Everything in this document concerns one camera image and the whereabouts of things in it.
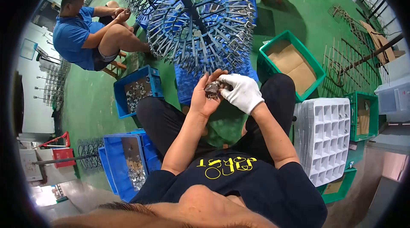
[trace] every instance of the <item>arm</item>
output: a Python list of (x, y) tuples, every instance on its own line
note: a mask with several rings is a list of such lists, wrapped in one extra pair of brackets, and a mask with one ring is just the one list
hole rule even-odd
[(207, 84), (215, 81), (221, 74), (227, 73), (227, 71), (217, 69), (211, 76), (208, 76), (206, 73), (199, 80), (193, 90), (191, 107), (181, 131), (164, 156), (162, 170), (168, 170), (177, 175), (184, 171), (191, 163), (208, 118), (218, 108), (222, 100), (221, 97), (208, 99), (205, 96), (204, 88)]
[(300, 163), (292, 142), (272, 116), (266, 103), (262, 102), (257, 105), (250, 114), (259, 125), (269, 154), (277, 169), (289, 162)]
[(193, 159), (207, 122), (208, 118), (191, 110), (188, 112), (181, 131), (164, 156), (162, 170), (168, 170), (177, 175), (187, 168)]
[(81, 48), (96, 48), (100, 44), (105, 33), (108, 31), (108, 29), (111, 28), (111, 26), (117, 23), (124, 23), (126, 20), (128, 20), (130, 15), (131, 13), (129, 12), (129, 10), (122, 11), (112, 22), (104, 26), (101, 30), (97, 31), (94, 34), (90, 33)]
[(113, 16), (116, 15), (116, 7), (95, 7), (93, 17), (104, 17), (104, 16)]
[(289, 137), (266, 106), (258, 84), (239, 74), (221, 75), (218, 80), (233, 86), (232, 91), (221, 90), (221, 95), (244, 113), (252, 115), (258, 123), (275, 167), (279, 169), (292, 161), (300, 163)]

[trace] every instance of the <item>green plastic crate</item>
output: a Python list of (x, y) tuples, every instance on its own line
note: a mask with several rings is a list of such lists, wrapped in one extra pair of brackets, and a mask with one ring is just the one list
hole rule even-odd
[(329, 184), (336, 184), (337, 182), (339, 182), (339, 179), (326, 185), (325, 189), (322, 192), (322, 199), (325, 202), (325, 204), (332, 203), (338, 200), (343, 200), (346, 197), (347, 192), (349, 191), (352, 182), (355, 179), (356, 172), (357, 169), (355, 168), (346, 169), (343, 173), (343, 176), (340, 178), (343, 179), (341, 186), (339, 190), (335, 193), (325, 194), (327, 186)]
[(258, 77), (260, 82), (265, 82), (272, 74), (282, 73), (278, 67), (265, 54), (272, 45), (281, 40), (288, 40), (303, 55), (316, 74), (316, 81), (300, 96), (296, 93), (296, 102), (303, 102), (320, 85), (326, 77), (325, 71), (310, 51), (290, 31), (284, 31), (274, 37), (268, 44), (259, 48), (258, 54)]
[[(350, 100), (350, 139), (358, 142), (377, 136), (379, 129), (379, 106), (377, 96), (374, 94), (368, 94), (364, 92), (356, 91), (351, 94), (347, 94), (344, 97)], [(357, 102), (360, 100), (369, 100), (370, 114), (369, 114), (369, 133), (368, 134), (356, 134), (357, 133)]]
[(350, 168), (350, 162), (353, 161), (353, 165), (354, 165), (363, 159), (363, 153), (365, 151), (366, 143), (367, 143), (367, 140), (358, 141), (357, 147), (355, 150), (351, 150), (351, 149), (348, 150), (346, 166), (344, 167), (344, 169)]

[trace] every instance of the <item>knee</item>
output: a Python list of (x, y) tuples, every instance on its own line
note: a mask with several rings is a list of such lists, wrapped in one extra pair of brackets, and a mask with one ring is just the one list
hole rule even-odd
[(140, 120), (140, 118), (145, 117), (147, 114), (152, 114), (152, 110), (155, 109), (159, 101), (159, 98), (152, 96), (142, 98), (136, 106), (137, 118)]
[(109, 34), (113, 34), (116, 37), (123, 37), (123, 36), (127, 36), (127, 34), (131, 33), (129, 30), (127, 30), (124, 26), (122, 26), (121, 24), (114, 24), (113, 26), (111, 26), (107, 33)]
[(108, 7), (120, 7), (120, 5), (118, 5), (118, 3), (115, 0), (108, 1), (107, 6)]
[(268, 85), (280, 85), (281, 87), (292, 88), (295, 90), (295, 83), (286, 74), (275, 73), (266, 82)]

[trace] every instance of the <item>metal scrap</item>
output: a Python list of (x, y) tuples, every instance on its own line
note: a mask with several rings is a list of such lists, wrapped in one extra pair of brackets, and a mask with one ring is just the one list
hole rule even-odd
[(136, 111), (136, 106), (142, 98), (152, 96), (151, 88), (147, 91), (143, 82), (150, 83), (150, 78), (148, 75), (145, 77), (144, 81), (141, 81), (140, 79), (139, 81), (128, 84), (129, 90), (126, 91), (126, 97), (130, 113), (134, 113)]
[(128, 177), (131, 180), (134, 190), (139, 191), (145, 183), (146, 176), (142, 165), (141, 156), (137, 155), (136, 158), (137, 161), (133, 161), (133, 166), (128, 166)]
[(230, 91), (233, 90), (233, 87), (231, 85), (219, 81), (209, 83), (205, 86), (204, 90), (208, 99), (216, 99), (218, 98), (219, 90), (223, 88), (228, 88), (228, 90)]

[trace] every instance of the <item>black shorts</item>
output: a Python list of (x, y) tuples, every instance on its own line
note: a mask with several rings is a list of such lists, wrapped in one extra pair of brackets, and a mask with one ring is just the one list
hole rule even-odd
[(107, 65), (109, 65), (111, 61), (103, 60), (103, 57), (101, 56), (101, 53), (98, 50), (98, 47), (93, 48), (92, 50), (93, 50), (94, 70), (99, 72), (102, 69), (104, 69)]
[(98, 21), (106, 26), (110, 22), (112, 22), (113, 20), (114, 20), (114, 18), (112, 18), (112, 16), (109, 15), (109, 16), (100, 17), (100, 19)]

